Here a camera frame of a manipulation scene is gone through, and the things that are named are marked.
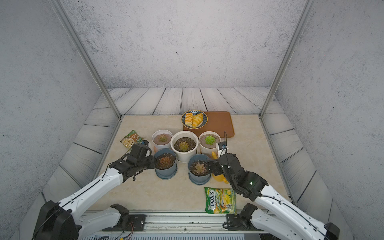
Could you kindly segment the large white pot dark soil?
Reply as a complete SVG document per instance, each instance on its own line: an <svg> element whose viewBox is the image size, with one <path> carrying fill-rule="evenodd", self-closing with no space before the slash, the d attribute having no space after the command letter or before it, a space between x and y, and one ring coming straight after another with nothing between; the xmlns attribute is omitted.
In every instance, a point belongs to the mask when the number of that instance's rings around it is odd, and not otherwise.
<svg viewBox="0 0 384 240"><path fill-rule="evenodd" d="M197 153L198 137L189 131L181 131L176 133L171 139L171 148L177 156L177 160L188 163Z"/></svg>

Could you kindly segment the yellow watering can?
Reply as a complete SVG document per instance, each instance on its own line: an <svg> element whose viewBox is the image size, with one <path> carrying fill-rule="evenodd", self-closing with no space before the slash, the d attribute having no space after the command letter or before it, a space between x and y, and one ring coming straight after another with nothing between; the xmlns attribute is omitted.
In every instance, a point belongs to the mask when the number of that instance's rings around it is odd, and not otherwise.
<svg viewBox="0 0 384 240"><path fill-rule="evenodd" d="M216 154L216 152L212 152L212 156L213 156L213 159L214 159L214 160L217 160L217 159L218 159L218 155ZM213 176L213 178L214 178L216 181L218 181L218 182L224 182L224 183L226 183L226 184L229 183L223 175L217 175L217 176L215 176L214 173L212 173L212 176Z"/></svg>

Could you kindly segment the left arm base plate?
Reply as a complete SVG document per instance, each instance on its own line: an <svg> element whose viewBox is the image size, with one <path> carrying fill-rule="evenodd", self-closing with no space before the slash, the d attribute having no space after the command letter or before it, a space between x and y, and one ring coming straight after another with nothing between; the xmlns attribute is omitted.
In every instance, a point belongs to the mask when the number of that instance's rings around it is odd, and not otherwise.
<svg viewBox="0 0 384 240"><path fill-rule="evenodd" d="M103 232L142 232L144 230L146 215L132 215L123 214L121 215L118 223L110 228L105 228Z"/></svg>

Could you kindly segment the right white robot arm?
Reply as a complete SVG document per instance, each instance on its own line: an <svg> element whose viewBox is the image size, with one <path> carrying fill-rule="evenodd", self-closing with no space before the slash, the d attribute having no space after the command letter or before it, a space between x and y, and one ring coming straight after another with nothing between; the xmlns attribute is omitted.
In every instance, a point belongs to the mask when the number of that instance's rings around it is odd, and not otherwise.
<svg viewBox="0 0 384 240"><path fill-rule="evenodd" d="M223 227L229 231L262 230L280 240L337 240L340 229L307 215L282 197L258 174L245 171L234 154L209 161L214 175L223 175L235 193L252 201L238 214L228 214Z"/></svg>

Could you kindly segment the white pot pink-green succulent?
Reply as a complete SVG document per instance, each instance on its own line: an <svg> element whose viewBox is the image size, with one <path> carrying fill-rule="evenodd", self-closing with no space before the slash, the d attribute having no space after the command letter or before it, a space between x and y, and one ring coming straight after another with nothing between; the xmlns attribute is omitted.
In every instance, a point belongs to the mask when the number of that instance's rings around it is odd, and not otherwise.
<svg viewBox="0 0 384 240"><path fill-rule="evenodd" d="M171 139L173 134L168 130L158 130L152 136L155 152L161 149L169 149L171 147Z"/></svg>

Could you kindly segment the blue pot pink succulent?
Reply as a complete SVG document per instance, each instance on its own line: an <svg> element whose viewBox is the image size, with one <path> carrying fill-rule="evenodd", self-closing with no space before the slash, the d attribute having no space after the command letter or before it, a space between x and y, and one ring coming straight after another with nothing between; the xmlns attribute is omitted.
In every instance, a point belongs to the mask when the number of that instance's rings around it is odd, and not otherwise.
<svg viewBox="0 0 384 240"><path fill-rule="evenodd" d="M189 178L192 183L204 185L210 180L209 160L210 158L206 155L195 155L189 160Z"/></svg>

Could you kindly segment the blue pot red succulent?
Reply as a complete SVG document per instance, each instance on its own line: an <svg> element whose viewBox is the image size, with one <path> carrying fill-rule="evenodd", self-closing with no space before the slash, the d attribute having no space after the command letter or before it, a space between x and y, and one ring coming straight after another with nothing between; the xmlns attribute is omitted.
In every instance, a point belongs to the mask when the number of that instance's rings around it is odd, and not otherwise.
<svg viewBox="0 0 384 240"><path fill-rule="evenodd" d="M155 155L156 175L163 180L171 179L177 172L177 157L170 149L161 149Z"/></svg>

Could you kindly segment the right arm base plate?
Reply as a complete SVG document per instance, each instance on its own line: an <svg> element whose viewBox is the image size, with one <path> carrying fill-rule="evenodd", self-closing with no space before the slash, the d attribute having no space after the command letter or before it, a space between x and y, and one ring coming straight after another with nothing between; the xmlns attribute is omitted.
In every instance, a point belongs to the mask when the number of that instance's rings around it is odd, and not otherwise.
<svg viewBox="0 0 384 240"><path fill-rule="evenodd" d="M242 215L227 214L223 228L228 231L256 231L257 228L251 223L251 219Z"/></svg>

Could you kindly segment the white pot bright green succulent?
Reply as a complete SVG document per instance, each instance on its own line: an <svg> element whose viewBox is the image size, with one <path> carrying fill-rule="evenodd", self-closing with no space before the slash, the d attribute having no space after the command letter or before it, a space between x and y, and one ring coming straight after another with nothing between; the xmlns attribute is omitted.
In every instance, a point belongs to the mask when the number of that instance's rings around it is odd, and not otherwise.
<svg viewBox="0 0 384 240"><path fill-rule="evenodd" d="M218 143L221 142L221 137L212 131L203 132L199 137L199 148L201 154L213 158L213 153L218 154Z"/></svg>

